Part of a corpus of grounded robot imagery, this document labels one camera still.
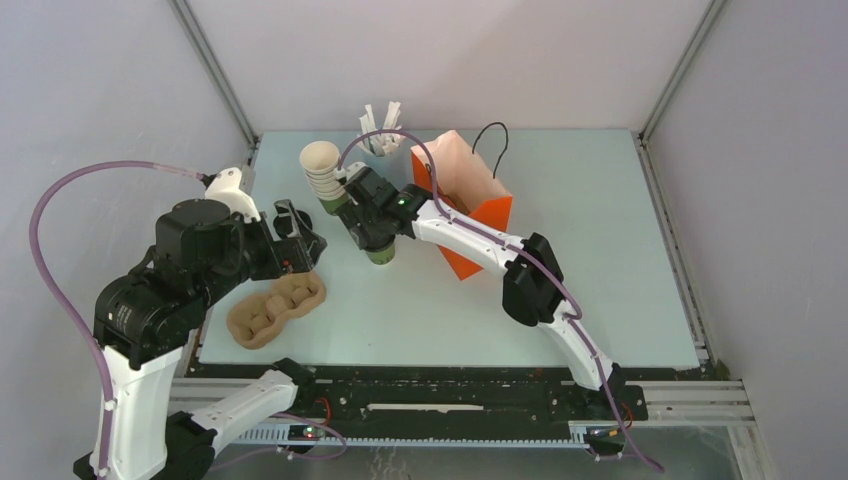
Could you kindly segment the orange paper bag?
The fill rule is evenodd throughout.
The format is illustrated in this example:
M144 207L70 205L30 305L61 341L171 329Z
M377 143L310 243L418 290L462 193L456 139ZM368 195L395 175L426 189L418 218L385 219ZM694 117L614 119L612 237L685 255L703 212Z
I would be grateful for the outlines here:
M410 149L414 183L428 191L432 189L429 151L435 161L440 198L449 206L489 227L507 229L513 196L483 158L455 130L439 135L422 147Z

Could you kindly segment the green paper coffee cup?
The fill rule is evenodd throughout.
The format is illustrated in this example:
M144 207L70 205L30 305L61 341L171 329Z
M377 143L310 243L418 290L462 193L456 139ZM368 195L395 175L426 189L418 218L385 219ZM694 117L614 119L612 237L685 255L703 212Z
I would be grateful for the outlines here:
M366 250L365 251L368 259L375 265L385 265L391 262L396 253L395 245L389 244L384 248L374 249L374 250Z

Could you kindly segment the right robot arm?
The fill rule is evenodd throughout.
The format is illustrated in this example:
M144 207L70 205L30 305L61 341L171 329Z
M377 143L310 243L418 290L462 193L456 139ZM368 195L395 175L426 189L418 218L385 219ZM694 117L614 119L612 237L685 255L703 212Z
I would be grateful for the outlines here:
M622 403L625 382L619 366L590 339L582 311L563 284L563 273L548 240L489 227L434 199L414 184L401 190L362 163L338 170L335 178L347 200L337 208L357 247L371 259L390 253L406 236L443 247L500 276L501 305L522 325L548 332L566 359L574 382L583 388L585 411L606 418Z

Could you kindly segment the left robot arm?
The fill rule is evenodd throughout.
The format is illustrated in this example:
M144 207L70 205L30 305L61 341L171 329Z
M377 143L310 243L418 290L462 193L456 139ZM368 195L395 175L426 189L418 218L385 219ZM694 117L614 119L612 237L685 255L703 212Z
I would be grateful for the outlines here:
M155 242L95 304L93 333L111 376L95 449L73 466L81 479L199 479L232 441L287 411L316 403L314 376L285 358L205 408L168 410L176 367L207 312L247 281L308 273L326 248L289 200L273 220L224 203L186 200L160 216Z

